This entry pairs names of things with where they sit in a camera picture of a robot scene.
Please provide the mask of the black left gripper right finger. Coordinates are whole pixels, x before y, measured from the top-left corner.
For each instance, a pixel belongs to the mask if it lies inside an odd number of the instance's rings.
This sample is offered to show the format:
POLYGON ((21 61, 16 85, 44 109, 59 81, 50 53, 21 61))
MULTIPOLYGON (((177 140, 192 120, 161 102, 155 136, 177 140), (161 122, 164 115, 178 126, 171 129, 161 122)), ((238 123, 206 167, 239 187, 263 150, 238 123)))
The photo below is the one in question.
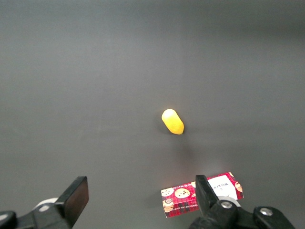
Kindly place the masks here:
POLYGON ((197 175, 196 200, 201 216, 191 229, 293 229, 293 224, 278 209, 258 206, 250 213, 230 197, 217 197, 207 177, 197 175))

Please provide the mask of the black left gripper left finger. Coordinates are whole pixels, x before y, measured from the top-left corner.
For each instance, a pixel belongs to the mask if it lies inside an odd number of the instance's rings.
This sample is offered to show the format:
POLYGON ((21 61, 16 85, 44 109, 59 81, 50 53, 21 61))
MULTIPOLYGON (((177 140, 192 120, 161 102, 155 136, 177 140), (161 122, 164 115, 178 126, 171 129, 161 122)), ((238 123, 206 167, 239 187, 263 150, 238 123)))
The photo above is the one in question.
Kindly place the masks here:
POLYGON ((2 229, 71 229, 89 201, 86 176, 77 177, 55 200, 36 206, 18 217, 8 210, 0 213, 2 229))

